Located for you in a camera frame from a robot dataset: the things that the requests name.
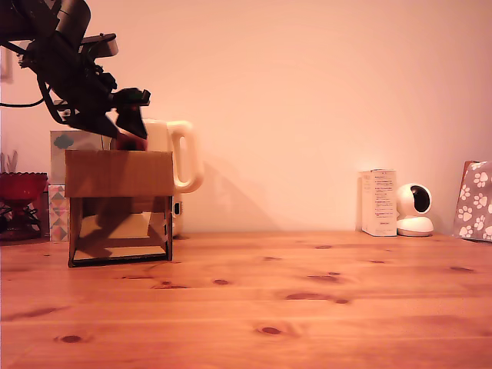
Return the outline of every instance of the black robotic arm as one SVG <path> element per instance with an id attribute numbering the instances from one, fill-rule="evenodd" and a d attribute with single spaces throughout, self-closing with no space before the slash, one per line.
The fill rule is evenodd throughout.
<path id="1" fill-rule="evenodd" d="M 95 59 L 118 53 L 116 35 L 84 38 L 90 18 L 84 0 L 0 0 L 0 46 L 19 54 L 21 68 L 37 75 L 46 107 L 58 123 L 112 138 L 118 126 L 146 139 L 140 107 L 149 105 L 150 92 L 113 92 L 116 80 Z M 26 48 L 12 43 L 27 40 Z M 61 100 L 53 102 L 49 89 Z M 118 113 L 116 126 L 106 115 L 112 109 Z"/>

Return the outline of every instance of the security camera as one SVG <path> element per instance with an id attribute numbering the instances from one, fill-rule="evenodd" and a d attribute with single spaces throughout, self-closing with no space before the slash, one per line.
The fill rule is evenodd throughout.
<path id="1" fill-rule="evenodd" d="M 425 237 L 434 231 L 432 221 L 423 215 L 432 205 L 431 192 L 421 184 L 404 184 L 397 190 L 397 233 Z"/>

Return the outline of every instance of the wooden tabletop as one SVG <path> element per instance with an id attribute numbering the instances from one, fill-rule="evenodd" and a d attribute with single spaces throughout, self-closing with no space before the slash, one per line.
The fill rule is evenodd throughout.
<path id="1" fill-rule="evenodd" d="M 2 246 L 2 369 L 491 368 L 492 245 L 194 234 L 172 262 Z"/>

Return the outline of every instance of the pink patterned box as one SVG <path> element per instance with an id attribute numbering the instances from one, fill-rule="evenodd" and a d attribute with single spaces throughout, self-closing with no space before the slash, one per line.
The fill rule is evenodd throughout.
<path id="1" fill-rule="evenodd" d="M 49 239 L 68 242 L 70 236 L 70 200 L 65 197 L 64 185 L 48 186 Z"/>

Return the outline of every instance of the cardboard box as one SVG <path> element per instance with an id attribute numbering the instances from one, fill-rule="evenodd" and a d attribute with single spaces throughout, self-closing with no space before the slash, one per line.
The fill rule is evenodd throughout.
<path id="1" fill-rule="evenodd" d="M 171 152 L 67 150 L 70 267 L 172 259 Z"/>
<path id="2" fill-rule="evenodd" d="M 373 236 L 397 235 L 396 171 L 362 173 L 362 231 Z"/>
<path id="3" fill-rule="evenodd" d="M 64 185 L 48 186 L 49 239 L 68 242 L 70 236 L 70 201 L 65 197 Z"/>
<path id="4" fill-rule="evenodd" d="M 100 135 L 86 131 L 50 131 L 50 185 L 65 184 L 65 150 L 102 150 Z"/>

